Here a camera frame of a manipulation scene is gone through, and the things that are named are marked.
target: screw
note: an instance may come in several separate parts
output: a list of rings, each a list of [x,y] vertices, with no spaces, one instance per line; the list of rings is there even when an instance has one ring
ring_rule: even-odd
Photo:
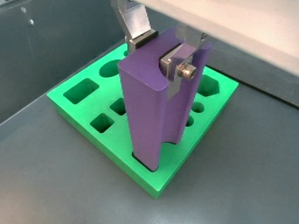
[[[34,25],[34,20],[33,20],[33,19],[30,19],[29,23],[30,23],[30,25]]]
[[[185,78],[186,80],[192,80],[194,78],[194,76],[198,73],[198,68],[193,65],[193,63],[190,61],[184,62],[180,65],[180,72],[178,75]]]
[[[208,33],[204,33],[202,35],[201,35],[201,41],[204,41],[206,38],[208,38]]]
[[[27,12],[27,9],[25,7],[22,7],[22,12],[26,13]]]

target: green foam block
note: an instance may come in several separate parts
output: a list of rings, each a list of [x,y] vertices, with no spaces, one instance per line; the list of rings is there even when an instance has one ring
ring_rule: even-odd
[[[160,169],[151,172],[133,157],[118,62],[126,57],[122,45],[66,80],[50,93],[61,115],[97,145],[121,169],[160,198],[193,149],[224,110],[238,83],[205,68],[182,142],[164,143]]]

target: gray table surface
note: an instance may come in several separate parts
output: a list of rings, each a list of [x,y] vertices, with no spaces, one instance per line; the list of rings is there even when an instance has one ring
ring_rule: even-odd
[[[299,223],[298,115],[241,85],[153,199],[45,95],[0,126],[0,223]]]

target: rectangular hole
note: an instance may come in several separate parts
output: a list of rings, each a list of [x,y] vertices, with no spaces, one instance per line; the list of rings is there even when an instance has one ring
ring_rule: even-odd
[[[90,125],[99,133],[105,133],[114,123],[115,121],[106,114],[101,114]]]
[[[91,79],[86,79],[65,93],[65,97],[78,104],[98,88],[99,84]]]
[[[113,105],[110,106],[110,108],[122,116],[127,112],[125,99],[123,98],[119,98],[113,103]]]

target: purple block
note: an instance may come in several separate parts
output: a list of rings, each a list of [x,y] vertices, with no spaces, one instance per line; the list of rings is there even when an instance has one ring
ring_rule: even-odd
[[[172,28],[119,62],[134,153],[151,171],[160,166],[162,143],[178,144],[182,140],[212,50],[208,43],[194,54],[193,64],[200,75],[182,81],[180,93],[169,99],[169,80],[162,74],[160,59],[181,43]]]

